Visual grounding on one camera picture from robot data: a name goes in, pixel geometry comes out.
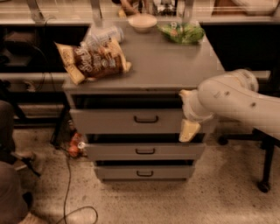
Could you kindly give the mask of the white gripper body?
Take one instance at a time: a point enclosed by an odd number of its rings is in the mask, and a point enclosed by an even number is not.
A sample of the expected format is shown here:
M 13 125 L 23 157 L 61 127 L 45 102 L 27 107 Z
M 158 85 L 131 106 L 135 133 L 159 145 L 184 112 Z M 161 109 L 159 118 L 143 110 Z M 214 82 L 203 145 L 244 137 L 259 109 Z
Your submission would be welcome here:
M 198 97 L 198 91 L 192 90 L 192 93 L 183 99 L 183 112 L 185 118 L 197 123 L 203 123 L 204 121 L 214 118 L 214 114 L 205 109 L 200 103 Z

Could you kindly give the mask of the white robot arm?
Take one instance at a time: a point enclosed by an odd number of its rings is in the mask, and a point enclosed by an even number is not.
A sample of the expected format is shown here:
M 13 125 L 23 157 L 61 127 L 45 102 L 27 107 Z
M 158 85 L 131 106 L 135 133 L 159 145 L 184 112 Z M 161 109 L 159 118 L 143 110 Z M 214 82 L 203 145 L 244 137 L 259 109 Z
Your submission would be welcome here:
M 224 116 L 280 139 L 280 99 L 258 92 L 256 77 L 238 69 L 203 80 L 196 89 L 179 92 L 184 118 L 179 140 L 191 141 L 201 124 Z

